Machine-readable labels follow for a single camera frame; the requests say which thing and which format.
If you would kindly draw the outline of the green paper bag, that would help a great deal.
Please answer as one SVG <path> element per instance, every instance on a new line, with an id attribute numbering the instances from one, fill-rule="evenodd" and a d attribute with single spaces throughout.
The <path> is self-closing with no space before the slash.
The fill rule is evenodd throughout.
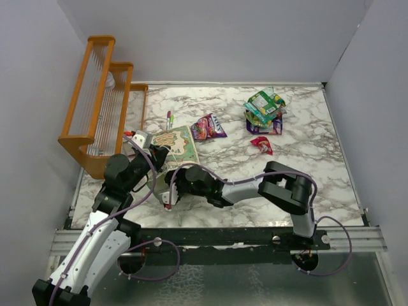
<path id="1" fill-rule="evenodd" d="M 156 186 L 153 191 L 153 195 L 159 200 L 164 209 L 170 211 L 171 209 L 167 207 L 170 192 L 165 177 L 167 174 L 171 177 L 171 171 L 176 170 L 183 164 L 199 164 L 198 152 L 189 126 L 175 127 L 156 133 L 153 135 L 152 144 L 158 147 L 170 148 L 165 150 L 168 154 L 164 165 L 157 173 Z"/>

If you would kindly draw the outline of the purple berries candy packet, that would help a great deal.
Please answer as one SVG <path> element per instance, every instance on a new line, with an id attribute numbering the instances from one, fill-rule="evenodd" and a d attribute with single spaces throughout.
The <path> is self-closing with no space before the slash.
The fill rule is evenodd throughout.
<path id="1" fill-rule="evenodd" d="M 227 134 L 221 126 L 218 118 L 213 114 L 207 114 L 198 119 L 191 126 L 191 133 L 195 140 L 203 141 L 212 138 L 226 138 Z"/>

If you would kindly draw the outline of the small red candy packet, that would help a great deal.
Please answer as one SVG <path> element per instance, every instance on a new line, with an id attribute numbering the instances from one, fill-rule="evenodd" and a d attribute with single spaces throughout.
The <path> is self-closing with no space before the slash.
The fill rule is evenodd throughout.
<path id="1" fill-rule="evenodd" d="M 273 155 L 273 150 L 270 145 L 270 142 L 268 138 L 265 136 L 259 136 L 253 140 L 250 141 L 250 143 L 257 147 L 262 153 L 268 154 L 268 155 Z"/>

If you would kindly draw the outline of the teal snack packet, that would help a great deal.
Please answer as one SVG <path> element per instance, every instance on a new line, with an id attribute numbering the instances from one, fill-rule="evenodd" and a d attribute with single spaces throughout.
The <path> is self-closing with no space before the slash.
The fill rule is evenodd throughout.
<path id="1" fill-rule="evenodd" d="M 267 114 L 258 110 L 257 108 L 250 108 L 248 111 L 252 112 L 255 116 L 257 116 L 262 122 L 266 122 L 268 120 L 273 121 L 274 118 L 277 116 L 282 116 L 286 113 L 286 109 L 284 106 L 278 107 L 278 109 L 274 110 L 272 113 Z"/>

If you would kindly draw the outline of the purple snack packet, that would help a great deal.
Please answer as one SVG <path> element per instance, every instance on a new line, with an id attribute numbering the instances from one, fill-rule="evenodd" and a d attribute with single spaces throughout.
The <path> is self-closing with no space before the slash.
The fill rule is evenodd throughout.
<path id="1" fill-rule="evenodd" d="M 274 118 L 272 123 L 267 127 L 253 125 L 249 120 L 246 120 L 246 129 L 253 135 L 281 135 L 283 131 L 282 116 Z"/>

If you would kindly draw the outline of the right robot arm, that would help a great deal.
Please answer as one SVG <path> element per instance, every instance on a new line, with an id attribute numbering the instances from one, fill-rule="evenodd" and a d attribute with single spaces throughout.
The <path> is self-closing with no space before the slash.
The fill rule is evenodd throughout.
<path id="1" fill-rule="evenodd" d="M 160 195 L 165 209 L 186 194 L 205 198 L 217 207 L 230 207 L 254 198 L 264 198 L 291 216 L 293 242 L 308 249 L 316 241 L 313 201 L 316 182 L 307 174 L 275 161 L 266 164 L 262 173 L 241 180 L 227 180 L 200 164 L 187 163 L 165 176 L 167 191 Z"/>

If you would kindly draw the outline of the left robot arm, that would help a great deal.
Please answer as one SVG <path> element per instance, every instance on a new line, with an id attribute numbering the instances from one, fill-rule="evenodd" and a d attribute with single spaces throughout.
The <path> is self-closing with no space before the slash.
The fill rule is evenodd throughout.
<path id="1" fill-rule="evenodd" d="M 115 154 L 106 162 L 105 181 L 88 221 L 63 262 L 32 288 L 36 305 L 89 305 L 101 279 L 124 251 L 140 246 L 139 225 L 123 219 L 135 205 L 132 191 L 146 175 L 155 178 L 168 146 L 150 145 L 129 159 Z"/>

